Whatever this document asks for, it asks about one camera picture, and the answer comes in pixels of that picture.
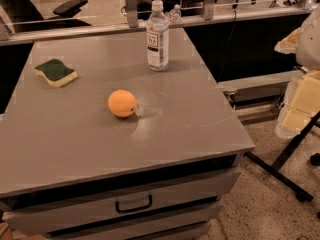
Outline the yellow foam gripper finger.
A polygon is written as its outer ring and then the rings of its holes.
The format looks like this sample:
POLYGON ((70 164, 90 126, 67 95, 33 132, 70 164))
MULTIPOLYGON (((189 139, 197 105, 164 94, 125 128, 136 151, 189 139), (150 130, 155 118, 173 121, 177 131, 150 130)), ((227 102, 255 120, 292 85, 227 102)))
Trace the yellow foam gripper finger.
POLYGON ((320 72, 311 71, 294 77, 287 86, 284 105, 280 110, 275 133, 282 139, 292 139, 320 111, 320 72))

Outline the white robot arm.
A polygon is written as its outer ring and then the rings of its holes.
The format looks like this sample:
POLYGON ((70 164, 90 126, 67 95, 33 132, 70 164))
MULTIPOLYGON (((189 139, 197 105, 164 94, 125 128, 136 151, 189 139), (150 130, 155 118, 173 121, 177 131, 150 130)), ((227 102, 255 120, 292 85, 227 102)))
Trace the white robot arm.
POLYGON ((275 51, 296 56, 296 61, 307 72, 293 77, 287 85, 275 133, 292 139, 320 111, 320 8, 317 7, 287 37, 279 41, 275 51))

